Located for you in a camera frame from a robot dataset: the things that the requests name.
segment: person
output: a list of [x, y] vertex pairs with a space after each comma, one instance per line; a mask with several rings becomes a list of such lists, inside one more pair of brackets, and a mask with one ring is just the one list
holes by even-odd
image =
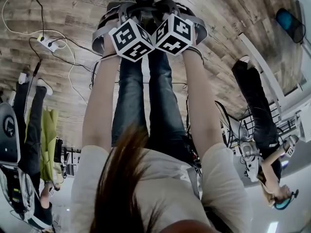
[[[146, 26], [150, 34], [155, 29], [154, 23]], [[115, 53], [109, 36], [104, 49], [105, 56]], [[201, 197], [167, 55], [154, 50], [148, 58], [150, 135], [142, 61], [121, 59], [113, 122], [120, 59], [114, 56], [100, 64], [86, 108], [81, 159], [71, 190], [71, 232], [214, 233], [226, 226], [227, 232], [250, 232], [250, 203], [233, 165], [233, 153], [223, 143], [200, 55], [183, 52], [192, 136], [203, 170]], [[211, 222], [206, 208], [214, 212], [218, 223]]]
[[[29, 123], [26, 128], [24, 112], [28, 96], [29, 82], [17, 82], [16, 96], [13, 110], [15, 112], [18, 124], [20, 161], [19, 168], [27, 173], [34, 185], [36, 194], [39, 196], [40, 186], [40, 153], [41, 153], [41, 116], [43, 100], [45, 95], [52, 95], [52, 88], [43, 80], [38, 79], [36, 85], [35, 97], [33, 99]], [[38, 198], [35, 195], [34, 216], [28, 220], [28, 223], [37, 229], [49, 229], [52, 225], [52, 204], [49, 201], [49, 191], [53, 187], [51, 182], [47, 182]]]
[[260, 75], [256, 68], [249, 65], [249, 60], [249, 56], [242, 57], [233, 66], [232, 72], [254, 119], [254, 141], [263, 158], [258, 173], [263, 193], [270, 206], [281, 205], [292, 196], [287, 185], [280, 186], [282, 173], [280, 157], [285, 151], [284, 148], [280, 148], [277, 127], [261, 86]]

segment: white cube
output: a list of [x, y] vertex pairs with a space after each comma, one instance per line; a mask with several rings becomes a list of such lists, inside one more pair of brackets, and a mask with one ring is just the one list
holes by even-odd
[[192, 45], [193, 30], [192, 21], [170, 14], [152, 35], [152, 42], [156, 49], [177, 56]]
[[117, 54], [133, 62], [155, 49], [151, 36], [132, 19], [110, 30], [109, 35]]

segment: jeans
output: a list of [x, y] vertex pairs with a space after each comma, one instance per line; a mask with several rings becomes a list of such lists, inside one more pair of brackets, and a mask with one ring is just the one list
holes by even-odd
[[43, 86], [36, 87], [35, 97], [30, 109], [29, 123], [26, 135], [24, 110], [29, 83], [18, 84], [14, 100], [14, 112], [17, 118], [20, 161], [18, 166], [29, 174], [36, 190], [40, 185], [40, 153], [41, 153], [41, 117], [43, 100], [47, 89]]
[[[173, 92], [172, 70], [166, 53], [154, 50], [148, 55], [150, 69], [150, 136], [147, 148], [162, 152], [186, 163], [193, 163], [185, 142], [186, 132]], [[112, 146], [132, 124], [147, 131], [141, 60], [122, 59], [119, 97], [112, 124]]]

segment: black and white pattern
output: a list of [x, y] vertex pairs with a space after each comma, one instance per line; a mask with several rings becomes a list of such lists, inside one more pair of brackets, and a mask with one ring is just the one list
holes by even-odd
[[191, 40], [191, 26], [178, 17], [174, 18], [174, 32]]
[[151, 42], [151, 39], [150, 39], [148, 33], [147, 33], [141, 26], [137, 25], [137, 27], [138, 27], [138, 30], [139, 30], [139, 33], [140, 33], [141, 37], [142, 37], [145, 41], [147, 41], [149, 44], [152, 45], [152, 42]]
[[132, 41], [134, 41], [136, 39], [136, 36], [130, 22], [126, 22], [125, 24], [123, 24], [113, 34], [113, 38], [119, 51], [128, 44], [130, 44]]
[[123, 55], [133, 60], [138, 60], [139, 58], [141, 58], [142, 56], [144, 56], [146, 53], [148, 53], [151, 50], [152, 49], [148, 47], [147, 45], [143, 44], [142, 42], [138, 42], [133, 47], [131, 47], [129, 50], [125, 51]]
[[160, 46], [160, 49], [163, 49], [167, 52], [170, 52], [171, 54], [177, 54], [179, 51], [181, 51], [187, 43], [183, 42], [180, 39], [177, 39], [176, 37], [170, 35]]
[[156, 43], [158, 43], [163, 36], [169, 32], [169, 22], [166, 20], [157, 30], [156, 30]]

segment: sleeve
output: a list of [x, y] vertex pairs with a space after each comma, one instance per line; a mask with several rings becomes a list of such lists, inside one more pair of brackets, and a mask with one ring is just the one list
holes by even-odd
[[70, 232], [88, 233], [94, 218], [97, 184], [108, 152], [97, 146], [85, 146], [71, 189]]
[[234, 233], [249, 233], [252, 208], [243, 182], [233, 165], [233, 152], [224, 143], [212, 146], [202, 159], [202, 204]]

